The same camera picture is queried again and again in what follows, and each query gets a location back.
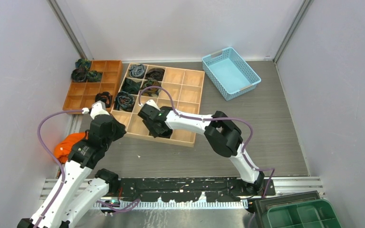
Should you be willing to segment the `light wooden compartment tray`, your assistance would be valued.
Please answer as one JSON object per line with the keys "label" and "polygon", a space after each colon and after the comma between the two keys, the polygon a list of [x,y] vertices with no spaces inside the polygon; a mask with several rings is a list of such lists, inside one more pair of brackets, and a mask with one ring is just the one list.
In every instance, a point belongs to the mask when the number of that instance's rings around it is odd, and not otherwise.
{"label": "light wooden compartment tray", "polygon": [[[159,143],[167,143],[173,145],[180,145],[186,147],[193,147],[195,143],[196,134],[193,132],[185,130],[175,130],[170,138],[154,138],[149,135],[149,131],[144,125],[141,117],[138,116],[140,111],[140,105],[146,103],[148,100],[153,99],[159,107],[162,106],[174,106],[177,110],[198,114],[200,110],[200,104],[202,99],[203,83],[205,78],[205,73],[203,71],[183,69],[183,68],[173,68],[169,66],[156,66],[147,65],[146,72],[151,68],[164,68],[165,74],[161,83],[161,87],[151,86],[144,90],[139,91],[137,95],[133,95],[136,99],[134,108],[132,112],[118,111],[114,109],[114,104],[111,109],[112,115],[122,124],[126,126],[126,136],[131,138],[136,138],[140,140],[154,141]],[[121,87],[126,78],[130,78],[128,75],[128,68],[124,75],[121,83]],[[143,96],[142,93],[149,88],[159,88],[158,97]]]}

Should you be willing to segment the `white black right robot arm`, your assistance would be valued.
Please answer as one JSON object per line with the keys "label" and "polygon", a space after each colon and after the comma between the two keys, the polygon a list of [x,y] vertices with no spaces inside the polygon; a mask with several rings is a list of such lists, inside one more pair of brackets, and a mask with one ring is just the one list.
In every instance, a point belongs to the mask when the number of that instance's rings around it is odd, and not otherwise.
{"label": "white black right robot arm", "polygon": [[245,182],[247,193],[257,195],[262,191],[265,175],[248,155],[235,118],[229,118],[221,111],[200,115],[149,104],[141,107],[138,116],[154,138],[171,136],[175,130],[203,135],[214,152],[232,162]]}

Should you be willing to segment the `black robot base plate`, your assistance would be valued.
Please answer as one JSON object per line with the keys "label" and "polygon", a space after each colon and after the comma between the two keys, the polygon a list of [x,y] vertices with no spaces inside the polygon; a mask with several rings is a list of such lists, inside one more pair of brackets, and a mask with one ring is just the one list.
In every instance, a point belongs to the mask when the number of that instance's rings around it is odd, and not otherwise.
{"label": "black robot base plate", "polygon": [[273,181],[265,179],[259,191],[238,177],[201,178],[122,178],[116,190],[110,190],[106,197],[116,200],[141,202],[238,202],[254,197],[274,196]]}

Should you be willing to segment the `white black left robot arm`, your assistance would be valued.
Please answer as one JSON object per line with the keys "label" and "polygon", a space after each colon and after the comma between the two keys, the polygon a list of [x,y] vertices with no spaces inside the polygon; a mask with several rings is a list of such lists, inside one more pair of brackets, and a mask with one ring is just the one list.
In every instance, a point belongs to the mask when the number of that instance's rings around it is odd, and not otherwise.
{"label": "white black left robot arm", "polygon": [[86,136],[72,147],[64,170],[44,203],[30,218],[21,219],[17,226],[73,228],[102,196],[116,195],[120,180],[116,173],[107,169],[100,169],[80,194],[77,191],[111,143],[125,133],[125,126],[111,114],[95,115]]}

